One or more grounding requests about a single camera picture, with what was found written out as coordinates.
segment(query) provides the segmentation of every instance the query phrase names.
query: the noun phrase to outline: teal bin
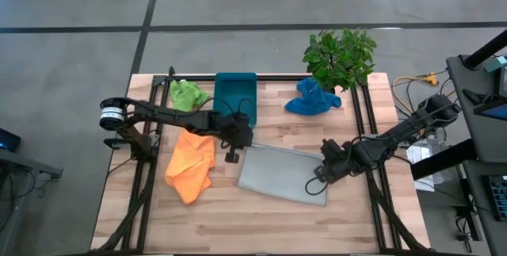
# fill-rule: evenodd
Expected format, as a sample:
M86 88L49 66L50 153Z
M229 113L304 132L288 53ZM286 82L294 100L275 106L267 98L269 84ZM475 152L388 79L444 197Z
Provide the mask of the teal bin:
M250 118L251 128L257 123L257 75L255 73L217 73L215 97L224 100L235 112L245 113ZM231 114L231 110L221 101L213 101L213 110L223 115Z

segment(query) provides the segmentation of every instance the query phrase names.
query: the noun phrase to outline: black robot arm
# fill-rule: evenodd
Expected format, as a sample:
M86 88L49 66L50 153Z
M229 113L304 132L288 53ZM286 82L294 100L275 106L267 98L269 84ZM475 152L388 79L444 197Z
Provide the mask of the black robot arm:
M411 117L380 136L357 137L341 147L332 139L323 140L324 161L314 170L315 175L319 181L333 184L349 174L355 176L374 170L394 154L401 142L415 142L414 136L422 129L449 125L460 111L445 95L435 94L424 100Z
M130 113L127 112L129 105L134 105ZM139 133L134 125L147 120L183 127L200 136L222 139L231 145L226 155L227 162L238 162L234 149L251 146L254 137L252 128L248 126L249 117L244 113L223 116L217 111L200 109L188 113L126 97L112 97L101 103L100 126L120 134L130 144L132 158L141 161L151 156L153 143L149 135Z

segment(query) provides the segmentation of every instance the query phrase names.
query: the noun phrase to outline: green plant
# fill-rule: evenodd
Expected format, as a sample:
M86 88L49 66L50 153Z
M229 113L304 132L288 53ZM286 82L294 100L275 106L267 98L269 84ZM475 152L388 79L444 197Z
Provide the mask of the green plant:
M303 62L308 63L307 71L320 86L327 89L340 86L345 91L356 86L356 82L367 84L375 66L372 54L376 47L366 30L343 29L341 38L334 36L334 31L321 31L310 35L310 47L304 52Z

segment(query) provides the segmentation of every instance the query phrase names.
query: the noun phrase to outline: butcher block tabletop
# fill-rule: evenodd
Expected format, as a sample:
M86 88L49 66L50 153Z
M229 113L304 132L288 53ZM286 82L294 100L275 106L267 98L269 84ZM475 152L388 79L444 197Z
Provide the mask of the butcher block tabletop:
M148 100L153 76L133 75L128 96ZM329 112L305 117L284 109L288 101L299 96L295 89L296 83L258 81L257 125L253 130L255 143L320 154L322 139L334 139L340 144L357 136L353 101L349 91L342 93L340 88L336 89L342 100L341 108L332 108ZM377 128L382 133L398 123L387 74L373 73L369 75L368 83ZM214 82L197 84L213 96ZM158 101L161 96L162 93L158 93ZM366 132L369 132L361 92L359 97L363 122ZM170 98L167 107L172 107ZM211 108L212 101L203 107ZM142 124L137 124L136 127L142 131ZM203 191L197 201L184 205L176 191L164 180L164 173L181 130L170 125L163 128L145 253L378 252L364 174L354 178L348 176L330 185L325 207L269 197L236 186L244 151L237 151L240 153L239 164L225 163L224 157L228 149L221 149L217 140L216 165L209 173L212 186ZM119 165L129 157L128 148L114 151L110 167ZM131 195L135 164L136 161L127 162L108 177L93 234L92 249L102 245L124 218ZM396 213L416 239L429 246L409 164L392 159L386 162L386 169ZM140 213L134 222L131 246L137 241L139 220ZM391 243L385 214L382 220L387 242Z

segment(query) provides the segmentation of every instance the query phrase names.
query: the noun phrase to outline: concrete floor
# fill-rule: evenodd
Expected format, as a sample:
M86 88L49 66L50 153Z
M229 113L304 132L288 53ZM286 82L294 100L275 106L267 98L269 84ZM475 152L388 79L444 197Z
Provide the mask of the concrete floor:
M152 25L483 22L507 17L505 0L158 0ZM143 23L148 0L0 0L1 27L112 26ZM376 71L391 79L442 71L503 29L370 31ZM301 72L314 31L150 33L139 72ZM63 166L60 182L33 197L19 255L86 251L111 151L98 126L99 102L124 94L139 34L0 34L0 127L23 138L21 153ZM439 76L443 82L447 74ZM415 102L438 89L413 84ZM462 117L448 142L468 137ZM450 208L423 205L432 247L465 253ZM485 243L474 254L488 255Z

